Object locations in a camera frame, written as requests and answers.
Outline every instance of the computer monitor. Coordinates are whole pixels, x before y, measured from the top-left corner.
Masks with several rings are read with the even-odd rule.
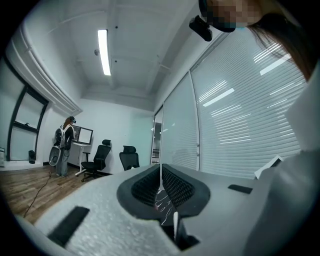
[[[75,133],[74,142],[91,145],[93,130],[75,125],[73,125],[73,129]]]

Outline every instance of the doorway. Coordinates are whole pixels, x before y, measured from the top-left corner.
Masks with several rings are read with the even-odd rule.
[[[153,127],[153,143],[152,143],[152,157],[151,164],[159,164],[160,162],[160,147],[161,147],[161,132],[162,132],[162,122],[163,122],[163,108],[155,114],[154,116],[154,127]]]

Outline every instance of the black slot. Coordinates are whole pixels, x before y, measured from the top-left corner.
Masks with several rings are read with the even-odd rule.
[[[89,211],[87,208],[76,206],[48,235],[48,238],[57,245],[64,247]]]
[[[245,194],[250,194],[252,191],[252,188],[250,187],[246,187],[246,186],[239,186],[239,185],[230,185],[228,187],[228,189],[234,190],[234,191],[238,191],[241,193],[245,193]]]

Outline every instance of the black office chair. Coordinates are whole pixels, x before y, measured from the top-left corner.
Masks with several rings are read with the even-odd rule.
[[[134,146],[123,146],[123,152],[121,152],[119,156],[125,171],[130,170],[132,167],[140,167],[139,155],[136,151]]]
[[[102,145],[98,146],[93,162],[88,161],[88,155],[90,153],[83,152],[86,155],[86,162],[82,162],[81,165],[85,169],[84,176],[87,177],[84,177],[81,180],[82,182],[85,182],[86,179],[91,177],[94,179],[101,177],[98,171],[102,171],[106,167],[106,157],[111,150],[110,142],[111,140],[108,139],[102,141]]]

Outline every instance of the wooden floor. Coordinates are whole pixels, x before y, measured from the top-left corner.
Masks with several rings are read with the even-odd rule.
[[[55,168],[50,165],[30,170],[1,171],[0,188],[13,214],[25,214],[37,192],[49,178],[50,171],[52,174],[47,185],[40,191],[25,216],[32,224],[50,206],[85,184],[81,182],[83,174],[76,177],[75,173],[79,170],[69,166],[68,176],[65,178],[56,176]]]

